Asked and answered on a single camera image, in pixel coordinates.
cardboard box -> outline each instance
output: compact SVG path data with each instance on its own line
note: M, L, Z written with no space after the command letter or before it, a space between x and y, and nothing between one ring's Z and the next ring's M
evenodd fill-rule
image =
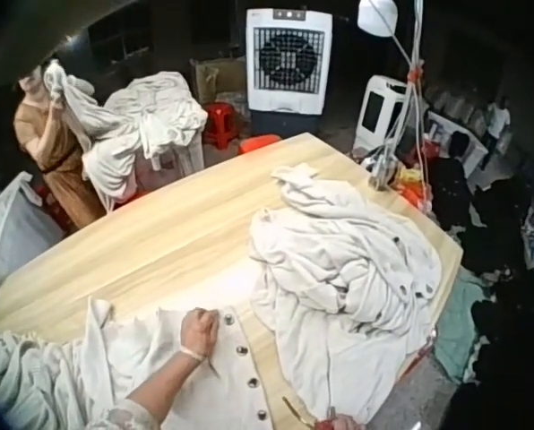
M212 103L221 92L247 92L245 58L190 60L194 97L200 105Z

white lamp shade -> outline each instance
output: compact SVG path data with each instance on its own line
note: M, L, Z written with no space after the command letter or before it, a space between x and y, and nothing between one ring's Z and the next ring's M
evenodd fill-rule
M358 4L358 27L373 36L389 38L394 34L399 10L392 0L361 0Z

hand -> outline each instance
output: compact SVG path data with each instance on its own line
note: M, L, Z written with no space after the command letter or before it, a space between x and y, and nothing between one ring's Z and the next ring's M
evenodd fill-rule
M62 102L60 98L53 99L50 101L49 109L50 109L50 115L54 119L58 119L62 115L62 112L64 112L64 103Z
M213 353L220 328L218 311L195 308L189 311L181 322L181 345L202 357Z
M366 427L362 424L357 424L352 417L347 415L338 414L335 419L332 420L333 430L365 430Z

fan grille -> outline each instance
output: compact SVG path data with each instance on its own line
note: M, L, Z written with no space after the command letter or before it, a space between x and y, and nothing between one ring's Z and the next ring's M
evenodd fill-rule
M254 29L254 86L317 94L321 83L324 32Z

white appliance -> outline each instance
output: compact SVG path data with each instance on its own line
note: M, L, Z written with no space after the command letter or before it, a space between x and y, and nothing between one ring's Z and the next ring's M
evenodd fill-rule
M371 151L394 135L394 126L402 111L406 84L386 76L373 76L366 85L358 116L353 149Z
M247 11L247 99L253 135L316 133L331 45L332 16L328 13Z

